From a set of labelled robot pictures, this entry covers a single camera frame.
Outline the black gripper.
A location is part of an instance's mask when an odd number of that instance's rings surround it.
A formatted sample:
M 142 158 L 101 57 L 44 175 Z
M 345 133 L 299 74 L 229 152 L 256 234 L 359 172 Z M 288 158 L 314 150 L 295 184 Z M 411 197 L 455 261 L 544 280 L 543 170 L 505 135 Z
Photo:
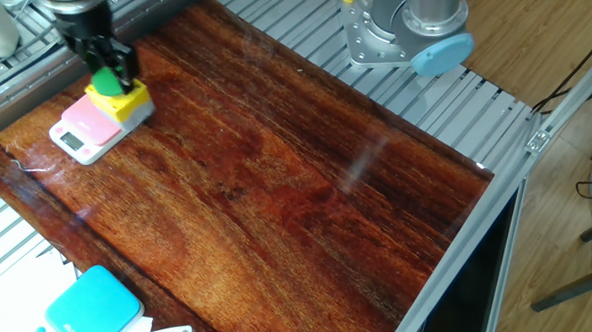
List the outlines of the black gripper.
M 134 89 L 134 80 L 140 73 L 138 55 L 133 46 L 112 38 L 112 11 L 105 0 L 80 13 L 56 12 L 54 16 L 66 45 L 91 73 L 97 73 L 97 92 L 129 94 Z M 91 43 L 100 39 L 103 41 L 98 51 Z

